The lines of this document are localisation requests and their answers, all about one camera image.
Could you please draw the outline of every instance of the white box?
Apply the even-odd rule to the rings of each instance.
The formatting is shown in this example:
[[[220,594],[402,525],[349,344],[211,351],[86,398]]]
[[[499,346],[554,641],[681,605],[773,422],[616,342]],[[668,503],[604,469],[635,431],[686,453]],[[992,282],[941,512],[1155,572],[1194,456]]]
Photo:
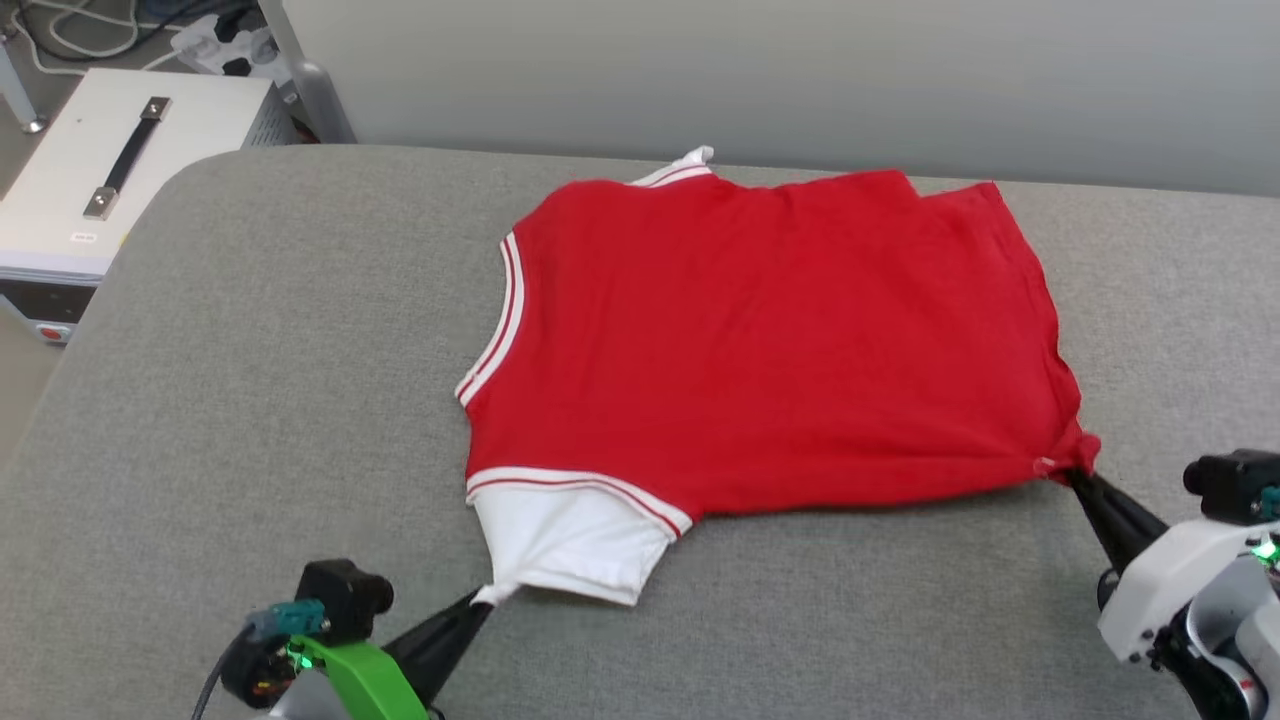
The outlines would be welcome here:
[[[169,100],[106,219],[86,217],[152,97]],[[187,165],[297,132],[266,78],[92,68],[0,202],[0,305],[67,342],[156,191]]]

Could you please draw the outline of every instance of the red fabric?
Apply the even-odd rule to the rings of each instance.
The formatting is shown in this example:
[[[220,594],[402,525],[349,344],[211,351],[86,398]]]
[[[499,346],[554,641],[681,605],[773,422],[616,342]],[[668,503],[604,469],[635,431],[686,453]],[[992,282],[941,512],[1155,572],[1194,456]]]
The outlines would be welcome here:
[[[580,182],[515,242],[524,311],[467,405],[468,477],[599,473],[696,521],[978,493],[1098,452],[993,184]]]

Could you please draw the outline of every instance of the gray fabric surface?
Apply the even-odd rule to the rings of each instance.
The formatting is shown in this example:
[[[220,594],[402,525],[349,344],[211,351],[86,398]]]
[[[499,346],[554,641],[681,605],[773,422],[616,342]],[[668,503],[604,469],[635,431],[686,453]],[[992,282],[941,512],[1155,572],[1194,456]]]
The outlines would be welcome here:
[[[498,241],[566,181],[652,169],[289,147],[174,178],[0,480],[0,716],[186,716],[243,614],[291,597],[311,559],[392,578],[384,641],[486,580],[451,391],[498,316]],[[1188,460],[1280,445],[1280,204],[1002,190],[1044,263],[1101,470],[1192,516]],[[439,705],[451,720],[1192,717],[1170,678],[1103,647],[1102,568],[1047,483],[712,519],[634,610],[536,591],[503,606]],[[220,694],[210,716],[248,715]]]

